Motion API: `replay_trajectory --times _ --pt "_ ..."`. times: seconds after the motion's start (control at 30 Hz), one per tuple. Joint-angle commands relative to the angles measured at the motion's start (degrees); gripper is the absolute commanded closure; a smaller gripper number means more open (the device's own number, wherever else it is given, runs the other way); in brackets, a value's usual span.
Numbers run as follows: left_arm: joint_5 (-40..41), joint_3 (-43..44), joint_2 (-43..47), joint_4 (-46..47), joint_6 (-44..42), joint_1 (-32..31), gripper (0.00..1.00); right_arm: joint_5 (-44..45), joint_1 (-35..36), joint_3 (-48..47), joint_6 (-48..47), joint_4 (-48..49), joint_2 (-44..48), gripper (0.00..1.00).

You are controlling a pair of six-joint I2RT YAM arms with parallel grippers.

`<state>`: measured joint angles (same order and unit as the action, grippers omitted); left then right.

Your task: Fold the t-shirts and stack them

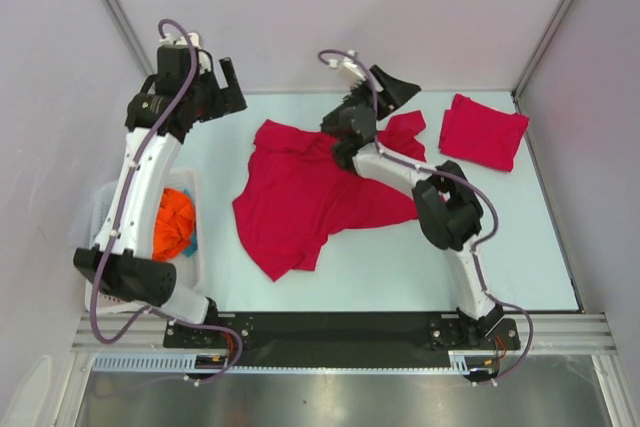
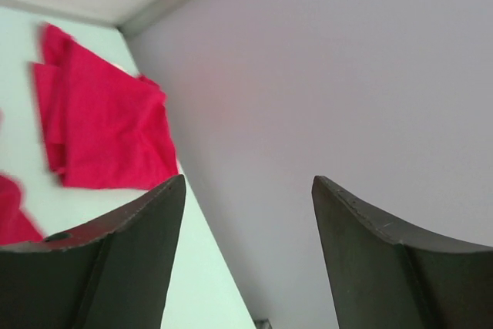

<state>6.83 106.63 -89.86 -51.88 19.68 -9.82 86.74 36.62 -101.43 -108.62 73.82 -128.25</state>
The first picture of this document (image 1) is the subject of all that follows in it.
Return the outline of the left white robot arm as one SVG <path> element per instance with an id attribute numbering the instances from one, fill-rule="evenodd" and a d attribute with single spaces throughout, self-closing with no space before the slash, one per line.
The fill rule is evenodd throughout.
<path id="1" fill-rule="evenodd" d="M 93 244 L 73 257 L 74 267 L 92 285 L 91 317 L 97 317 L 98 300 L 106 295 L 187 322 L 185 332 L 199 346 L 219 339 L 221 323 L 208 314 L 211 301 L 184 285 L 173 263 L 153 257 L 161 198 L 187 134 L 198 122 L 247 107 L 231 59 L 219 64 L 224 86 L 197 35 L 164 40 L 156 73 L 130 101 L 123 165 L 108 213 Z"/>

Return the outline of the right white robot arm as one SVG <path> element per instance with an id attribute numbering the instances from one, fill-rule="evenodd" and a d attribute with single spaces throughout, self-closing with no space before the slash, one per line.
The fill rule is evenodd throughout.
<path id="1" fill-rule="evenodd" d="M 376 65 L 364 69 L 348 57 L 324 64 L 350 84 L 341 104 L 321 122 L 321 131 L 337 139 L 332 146 L 336 164 L 414 202 L 424 237 L 444 251 L 454 275 L 462 338 L 473 348 L 486 347 L 497 336 L 504 309 L 490 296 L 477 249 L 483 216 L 477 190 L 457 163 L 433 166 L 412 160 L 378 140 L 377 122 L 412 100 L 421 87 Z"/>

